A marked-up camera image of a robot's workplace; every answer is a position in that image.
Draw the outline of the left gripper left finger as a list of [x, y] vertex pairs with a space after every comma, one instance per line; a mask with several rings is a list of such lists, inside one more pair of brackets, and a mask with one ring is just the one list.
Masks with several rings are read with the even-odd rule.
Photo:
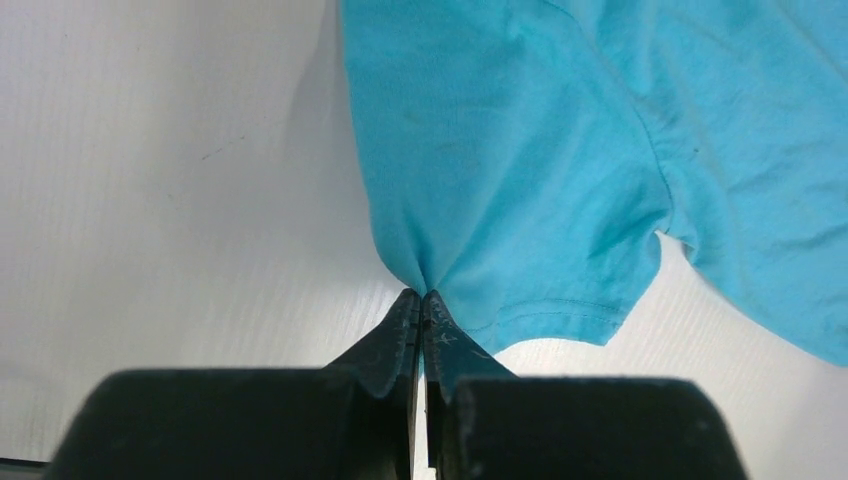
[[321, 368], [124, 370], [104, 378], [49, 479], [408, 479], [420, 296]]

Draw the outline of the turquoise t-shirt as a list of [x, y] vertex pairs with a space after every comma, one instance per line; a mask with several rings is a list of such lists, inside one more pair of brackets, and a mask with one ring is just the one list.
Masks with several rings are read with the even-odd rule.
[[379, 257], [498, 351], [607, 343], [659, 238], [847, 363], [843, 1], [343, 1]]

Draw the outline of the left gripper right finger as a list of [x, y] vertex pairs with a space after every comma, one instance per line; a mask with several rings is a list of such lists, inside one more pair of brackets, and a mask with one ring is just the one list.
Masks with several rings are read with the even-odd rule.
[[743, 479], [718, 409], [694, 383], [520, 377], [421, 304], [428, 464], [440, 479]]

